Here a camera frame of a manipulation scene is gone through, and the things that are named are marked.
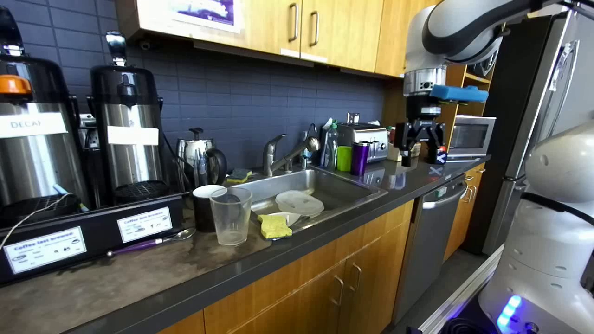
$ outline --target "stainless steel dishwasher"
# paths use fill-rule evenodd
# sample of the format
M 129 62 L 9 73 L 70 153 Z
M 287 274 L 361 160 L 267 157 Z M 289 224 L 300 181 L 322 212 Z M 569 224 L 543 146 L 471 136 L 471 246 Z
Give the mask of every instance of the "stainless steel dishwasher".
M 463 177 L 458 177 L 417 201 L 397 290 L 398 298 L 393 309 L 395 322 L 400 320 L 439 277 L 450 225 L 463 192 Z

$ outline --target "dark countertop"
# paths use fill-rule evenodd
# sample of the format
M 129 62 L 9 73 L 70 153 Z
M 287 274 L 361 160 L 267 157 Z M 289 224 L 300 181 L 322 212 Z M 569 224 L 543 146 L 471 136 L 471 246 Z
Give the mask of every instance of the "dark countertop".
M 476 164 L 367 166 L 363 177 L 350 179 L 387 196 L 276 244 L 263 242 L 254 227 L 239 248 L 218 248 L 213 235 L 194 235 L 105 264 L 5 287 L 0 290 L 0 333 L 155 333 Z

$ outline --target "refrigerator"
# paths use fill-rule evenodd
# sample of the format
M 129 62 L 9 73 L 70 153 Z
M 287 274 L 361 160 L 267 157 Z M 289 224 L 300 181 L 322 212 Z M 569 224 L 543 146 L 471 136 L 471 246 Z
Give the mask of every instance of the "refrigerator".
M 491 255 L 504 242 L 526 190 L 530 149 L 591 122 L 594 23 L 560 14 L 510 25 L 493 71 L 484 109 L 484 116 L 497 118 L 491 159 L 461 246 L 476 255 Z

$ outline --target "microwave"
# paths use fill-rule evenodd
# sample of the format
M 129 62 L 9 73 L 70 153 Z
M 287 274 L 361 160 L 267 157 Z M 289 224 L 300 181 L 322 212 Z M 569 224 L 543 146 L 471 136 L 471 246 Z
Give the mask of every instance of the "microwave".
M 456 116 L 448 142 L 447 159 L 465 160 L 487 155 L 495 118 Z

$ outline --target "coffee dispenser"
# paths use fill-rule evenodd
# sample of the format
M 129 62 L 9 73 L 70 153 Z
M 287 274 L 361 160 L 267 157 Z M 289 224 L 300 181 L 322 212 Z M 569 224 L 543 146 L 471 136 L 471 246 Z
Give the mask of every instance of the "coffee dispenser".
M 90 114 L 96 120 L 105 205 L 170 194 L 161 159 L 161 116 L 153 79 L 126 68 L 124 38 L 105 38 L 113 66 L 90 71 Z
M 16 23 L 0 6 L 0 227 L 48 205 L 27 222 L 88 207 L 75 120 L 59 68 L 22 53 Z

